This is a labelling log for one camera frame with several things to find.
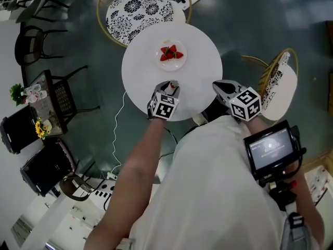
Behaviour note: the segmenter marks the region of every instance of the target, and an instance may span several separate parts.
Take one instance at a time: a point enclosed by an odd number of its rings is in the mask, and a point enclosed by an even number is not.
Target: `dark green floor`
[[[101,106],[96,112],[77,115],[63,136],[76,159],[94,168],[110,170],[117,164],[112,157],[114,116],[122,105],[124,87],[121,62],[125,49],[112,43],[96,19],[98,0],[62,0],[68,11],[45,11],[41,15],[61,18],[58,22],[29,21],[44,30],[67,29],[50,34],[44,44],[46,54],[61,54],[62,59],[39,60],[27,67],[28,82],[42,70],[65,75],[88,65],[70,79],[78,109]],[[256,87],[261,67],[241,61],[240,54],[253,55],[269,62],[280,51],[292,47],[299,57],[299,82],[286,118],[300,128],[302,144],[308,149],[306,159],[333,145],[333,119],[327,113],[328,73],[333,55],[325,30],[326,20],[333,20],[333,0],[201,0],[193,6],[190,24],[205,32],[216,44],[223,61],[223,78]],[[145,114],[125,97],[119,116],[116,155],[124,160],[144,133]],[[191,120],[169,123],[168,128],[180,139],[193,126]],[[163,153],[174,148],[165,133]],[[170,165],[172,155],[165,158]]]

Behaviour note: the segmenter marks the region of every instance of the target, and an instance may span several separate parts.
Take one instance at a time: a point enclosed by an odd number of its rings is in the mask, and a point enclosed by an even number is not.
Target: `strawberry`
[[[183,54],[181,52],[176,52],[175,58],[181,58]]]
[[[173,58],[173,55],[172,55],[171,52],[167,52],[166,57],[167,57],[168,59],[172,59],[172,58]]]
[[[166,55],[161,55],[161,61],[166,61],[168,58],[167,58],[167,56]]]
[[[177,52],[177,48],[174,44],[170,47],[170,51],[171,52]]]
[[[168,50],[169,50],[168,47],[162,47],[162,48],[161,48],[161,51],[162,51],[164,54],[166,54]]]

